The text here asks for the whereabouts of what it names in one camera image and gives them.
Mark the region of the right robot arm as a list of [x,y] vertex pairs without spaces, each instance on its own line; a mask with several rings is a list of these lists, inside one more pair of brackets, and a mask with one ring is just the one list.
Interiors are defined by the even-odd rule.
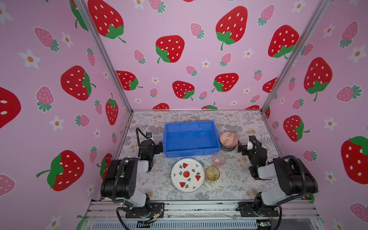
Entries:
[[238,203],[236,210],[242,217],[276,217],[281,213],[278,208],[282,204],[318,191],[317,181],[299,158],[289,155],[267,162],[267,149],[255,136],[249,136],[246,145],[239,142],[237,151],[249,158],[253,179],[278,182],[267,191],[259,192],[253,202]]

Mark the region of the pink clear glass cup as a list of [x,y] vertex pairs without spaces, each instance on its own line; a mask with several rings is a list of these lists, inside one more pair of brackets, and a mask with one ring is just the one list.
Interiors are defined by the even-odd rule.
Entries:
[[212,165],[220,168],[226,162],[226,156],[222,152],[216,152],[212,155]]

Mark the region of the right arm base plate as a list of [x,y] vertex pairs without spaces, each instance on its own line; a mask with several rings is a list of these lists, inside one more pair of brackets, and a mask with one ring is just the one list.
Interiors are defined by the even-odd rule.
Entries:
[[242,217],[279,217],[276,206],[258,206],[254,202],[239,202],[235,209]]

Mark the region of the white strawberry pattern plate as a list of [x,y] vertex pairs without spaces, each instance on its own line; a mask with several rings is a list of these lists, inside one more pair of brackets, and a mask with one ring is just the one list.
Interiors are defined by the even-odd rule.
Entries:
[[195,193],[205,182],[205,170],[202,164],[194,159],[182,159],[173,166],[171,181],[179,192]]

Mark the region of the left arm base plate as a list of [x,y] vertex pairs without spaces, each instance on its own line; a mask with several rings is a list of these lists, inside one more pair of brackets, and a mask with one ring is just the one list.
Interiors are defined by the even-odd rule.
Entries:
[[126,211],[125,218],[162,218],[164,215],[165,203],[153,202],[141,208],[131,208]]

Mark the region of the yellow clear glass cup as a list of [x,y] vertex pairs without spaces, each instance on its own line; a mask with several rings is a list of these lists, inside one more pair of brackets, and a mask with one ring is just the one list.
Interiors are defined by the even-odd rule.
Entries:
[[210,166],[205,170],[206,180],[209,183],[216,182],[220,177],[220,171],[215,166]]

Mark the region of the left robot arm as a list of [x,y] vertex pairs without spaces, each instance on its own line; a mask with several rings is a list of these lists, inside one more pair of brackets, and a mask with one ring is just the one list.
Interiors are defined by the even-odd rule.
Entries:
[[101,185],[101,196],[112,199],[114,203],[126,204],[128,208],[149,212],[150,198],[136,188],[137,175],[150,172],[154,165],[154,156],[162,152],[161,141],[155,144],[148,139],[140,144],[137,158],[112,160]]

